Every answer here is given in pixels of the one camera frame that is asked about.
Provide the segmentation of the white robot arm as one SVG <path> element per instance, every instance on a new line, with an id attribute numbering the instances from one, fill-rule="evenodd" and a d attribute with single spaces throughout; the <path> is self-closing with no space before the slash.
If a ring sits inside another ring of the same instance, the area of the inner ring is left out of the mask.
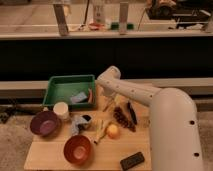
<path id="1" fill-rule="evenodd" d="M 197 107 L 186 92 L 122 80 L 116 66 L 97 83 L 107 96 L 118 93 L 149 108 L 152 171 L 204 171 Z"/>

